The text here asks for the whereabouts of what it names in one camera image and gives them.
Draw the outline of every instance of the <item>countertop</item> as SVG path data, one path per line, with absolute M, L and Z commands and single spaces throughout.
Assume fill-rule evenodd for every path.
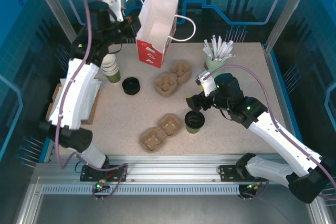
M 148 128 L 156 127 L 157 122 L 168 113 L 175 114 L 183 123 L 183 128 L 176 137 L 167 138 L 164 146 L 154 154 L 192 155 L 192 154 L 244 154 L 274 153 L 259 136 L 245 129 L 242 125 L 226 120 L 220 112 L 211 108 L 202 111 L 205 125 L 197 134 L 190 134 L 184 124 L 184 116 L 190 111 L 185 98 L 200 93 L 195 83 L 195 76 L 204 71 L 205 54 L 203 43 L 170 44 L 161 69 L 138 60 L 135 44 L 125 44 L 117 54 L 121 81 L 110 83 L 99 72 L 97 79 L 102 80 L 97 109 L 93 125 L 83 128 L 93 131 L 93 142 L 105 154 L 148 155 L 139 144 L 139 136 Z M 242 65 L 252 70 L 263 82 L 271 100 L 271 107 L 277 120 L 284 125 L 278 99 L 266 64 L 260 43 L 235 43 L 235 58 L 227 63 Z M 179 86 L 175 94 L 164 98 L 156 93 L 154 80 L 169 71 L 178 60 L 185 60 L 192 67 L 192 77 Z M 239 81 L 244 95 L 256 97 L 266 104 L 264 94 L 256 80 L 239 69 L 230 69 Z M 136 77 L 141 90 L 134 96 L 126 95 L 122 90 L 122 81 L 127 77 Z M 70 153 L 60 150 L 61 155 Z

